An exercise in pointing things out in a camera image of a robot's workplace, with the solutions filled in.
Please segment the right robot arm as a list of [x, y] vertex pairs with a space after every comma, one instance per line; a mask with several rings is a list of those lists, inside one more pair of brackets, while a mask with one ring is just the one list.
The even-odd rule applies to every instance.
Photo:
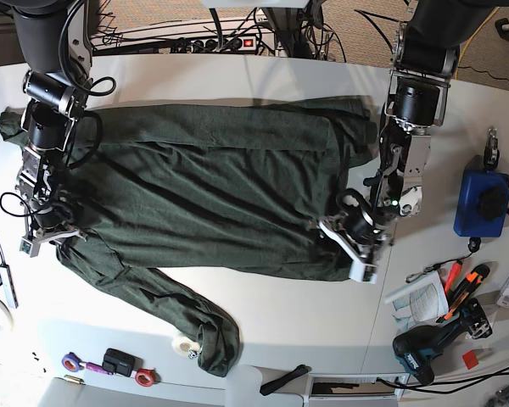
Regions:
[[81, 206], [68, 182], [103, 140], [101, 117], [87, 110], [99, 96], [90, 71], [87, 1], [8, 1], [29, 66], [22, 89], [29, 103], [20, 126], [28, 141], [16, 191], [24, 205], [20, 251], [39, 254], [44, 243], [82, 236]]

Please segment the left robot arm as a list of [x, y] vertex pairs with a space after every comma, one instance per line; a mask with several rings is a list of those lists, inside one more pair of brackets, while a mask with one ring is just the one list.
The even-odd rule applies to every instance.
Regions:
[[381, 113], [380, 164], [375, 176], [364, 180], [369, 193], [339, 191], [338, 213], [318, 223], [350, 257], [351, 280], [374, 283], [395, 222], [420, 211], [429, 131], [444, 123], [460, 46], [497, 6], [495, 1], [416, 1], [410, 19], [399, 23]]

